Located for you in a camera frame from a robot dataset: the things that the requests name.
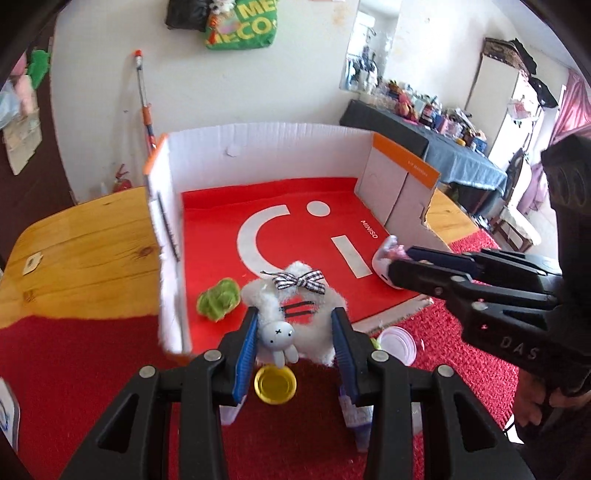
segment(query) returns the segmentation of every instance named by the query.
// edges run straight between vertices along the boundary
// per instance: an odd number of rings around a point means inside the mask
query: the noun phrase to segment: mirror
[[[402,0],[361,0],[347,47],[341,88],[371,93],[381,82]]]

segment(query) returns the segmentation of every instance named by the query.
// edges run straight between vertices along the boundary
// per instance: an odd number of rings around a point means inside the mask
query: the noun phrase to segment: plush bunny
[[[260,331],[259,338],[264,347],[273,355],[273,363],[277,368],[283,368],[285,361],[294,364],[299,355],[294,346],[294,329],[287,322],[267,323]]]

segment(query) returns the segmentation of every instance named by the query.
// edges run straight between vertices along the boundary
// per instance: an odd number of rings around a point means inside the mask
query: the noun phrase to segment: plastic container lid
[[[269,405],[289,402],[296,394],[296,376],[289,367],[265,365],[255,375],[255,392]]]
[[[400,327],[388,327],[378,337],[380,348],[395,356],[407,367],[417,357],[417,345],[413,337]]]

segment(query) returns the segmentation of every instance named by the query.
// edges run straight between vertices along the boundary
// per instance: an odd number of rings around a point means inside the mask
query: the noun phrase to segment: paper on wall
[[[31,115],[15,118],[4,127],[4,143],[12,172],[18,175],[41,144],[41,122],[35,100]]]

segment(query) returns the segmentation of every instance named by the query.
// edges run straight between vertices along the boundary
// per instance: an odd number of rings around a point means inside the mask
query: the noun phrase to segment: wooden tabletop
[[[436,190],[427,222],[446,243],[477,227]],[[23,317],[116,319],[157,314],[159,247],[143,187],[64,210],[19,237],[0,281],[0,328]],[[27,259],[43,259],[27,275]]]
[[[470,217],[443,192],[435,189],[427,211],[427,225],[447,245],[478,231]]]

